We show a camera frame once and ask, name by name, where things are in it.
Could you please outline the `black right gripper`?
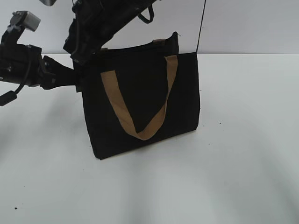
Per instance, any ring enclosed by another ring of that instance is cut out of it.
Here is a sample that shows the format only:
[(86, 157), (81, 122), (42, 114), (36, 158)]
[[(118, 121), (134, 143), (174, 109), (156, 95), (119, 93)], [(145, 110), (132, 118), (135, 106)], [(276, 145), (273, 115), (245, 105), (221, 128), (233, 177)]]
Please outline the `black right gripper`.
[(75, 18), (69, 27), (63, 49), (74, 62), (85, 64), (99, 48), (95, 29), (104, 7), (102, 4), (74, 4), (71, 10)]

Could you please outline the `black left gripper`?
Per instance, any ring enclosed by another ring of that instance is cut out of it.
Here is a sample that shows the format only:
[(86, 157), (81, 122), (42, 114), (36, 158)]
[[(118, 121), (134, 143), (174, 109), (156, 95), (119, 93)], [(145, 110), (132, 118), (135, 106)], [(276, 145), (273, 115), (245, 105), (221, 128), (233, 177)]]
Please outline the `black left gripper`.
[(39, 61), (38, 84), (44, 90), (62, 86), (75, 86), (76, 93), (82, 92), (84, 72), (68, 68), (49, 56)]

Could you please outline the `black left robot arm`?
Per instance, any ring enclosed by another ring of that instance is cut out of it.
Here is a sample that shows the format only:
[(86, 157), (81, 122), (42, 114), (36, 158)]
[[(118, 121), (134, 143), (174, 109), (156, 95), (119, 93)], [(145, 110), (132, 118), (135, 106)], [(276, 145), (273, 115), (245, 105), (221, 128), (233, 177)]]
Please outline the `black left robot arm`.
[(63, 66), (42, 49), (33, 45), (0, 46), (0, 77), (2, 82), (51, 90), (61, 86), (78, 86), (82, 73)]

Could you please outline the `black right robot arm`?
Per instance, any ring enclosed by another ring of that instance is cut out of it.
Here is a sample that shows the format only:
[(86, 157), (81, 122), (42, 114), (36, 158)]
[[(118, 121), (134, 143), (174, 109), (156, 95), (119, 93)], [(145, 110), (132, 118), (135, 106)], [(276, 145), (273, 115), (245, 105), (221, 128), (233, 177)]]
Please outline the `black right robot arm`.
[(84, 65), (135, 17), (151, 23), (154, 18), (153, 3), (153, 0), (76, 1), (72, 7), (75, 19), (69, 27), (64, 50), (74, 62)]

